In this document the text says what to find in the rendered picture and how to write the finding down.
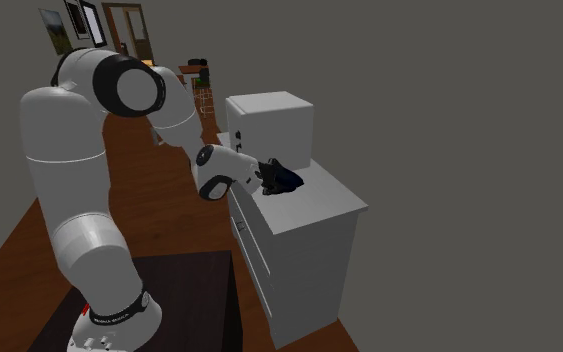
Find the white chest of drawers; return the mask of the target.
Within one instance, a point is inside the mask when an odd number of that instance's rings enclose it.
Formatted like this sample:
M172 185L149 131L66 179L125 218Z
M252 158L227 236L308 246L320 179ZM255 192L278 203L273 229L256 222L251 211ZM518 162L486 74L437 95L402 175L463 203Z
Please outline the white chest of drawers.
M312 161L292 193L227 193L230 224L282 348L338 318L360 213L367 204Z

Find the dark blue bowl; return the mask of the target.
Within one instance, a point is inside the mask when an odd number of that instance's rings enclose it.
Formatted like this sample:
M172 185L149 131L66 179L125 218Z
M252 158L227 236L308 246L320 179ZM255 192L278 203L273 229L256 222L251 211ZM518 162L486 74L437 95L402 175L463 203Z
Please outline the dark blue bowl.
M294 192L304 185L304 180L298 174L283 166L277 168L275 182L278 194Z

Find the landscape wall picture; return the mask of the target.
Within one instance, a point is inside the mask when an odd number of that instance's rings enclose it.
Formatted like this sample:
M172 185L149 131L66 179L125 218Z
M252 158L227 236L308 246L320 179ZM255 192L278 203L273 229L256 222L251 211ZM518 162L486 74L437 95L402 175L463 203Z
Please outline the landscape wall picture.
M47 33L51 39L57 55L70 52L73 47L64 27L62 18L57 11L38 9Z

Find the black framed wall picture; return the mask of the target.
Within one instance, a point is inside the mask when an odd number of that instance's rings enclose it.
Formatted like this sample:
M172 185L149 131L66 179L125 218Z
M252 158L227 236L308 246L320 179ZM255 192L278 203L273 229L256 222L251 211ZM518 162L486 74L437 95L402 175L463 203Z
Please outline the black framed wall picture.
M75 34L79 40L89 39L84 17L77 0L63 0L69 14Z

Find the white box appliance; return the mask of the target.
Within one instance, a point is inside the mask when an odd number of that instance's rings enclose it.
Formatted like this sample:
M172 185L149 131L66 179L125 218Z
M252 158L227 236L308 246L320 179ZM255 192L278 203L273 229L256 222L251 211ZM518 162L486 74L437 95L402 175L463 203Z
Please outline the white box appliance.
M292 171L311 163L315 107L287 91L225 99L230 146L261 162L276 158Z

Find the white picture in black frame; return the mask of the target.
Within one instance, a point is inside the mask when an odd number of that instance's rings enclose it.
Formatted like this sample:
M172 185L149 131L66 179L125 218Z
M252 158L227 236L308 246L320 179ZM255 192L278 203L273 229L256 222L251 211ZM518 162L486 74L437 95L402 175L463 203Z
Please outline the white picture in black frame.
M79 4L81 5L94 47L105 47L107 45L107 41L96 6L87 0L79 0Z

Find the brown wooden door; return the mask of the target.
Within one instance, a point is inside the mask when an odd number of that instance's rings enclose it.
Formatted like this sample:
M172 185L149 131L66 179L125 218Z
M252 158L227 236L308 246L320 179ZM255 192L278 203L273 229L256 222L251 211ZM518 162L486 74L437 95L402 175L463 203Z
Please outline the brown wooden door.
M154 66L155 60L142 5L103 2L102 9L116 51Z

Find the dark robot stand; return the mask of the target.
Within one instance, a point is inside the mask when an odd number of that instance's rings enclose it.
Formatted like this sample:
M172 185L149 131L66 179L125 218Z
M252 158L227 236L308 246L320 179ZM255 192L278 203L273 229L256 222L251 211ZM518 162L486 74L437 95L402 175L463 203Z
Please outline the dark robot stand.
M229 251L106 247L58 264L73 287L27 352L243 352Z

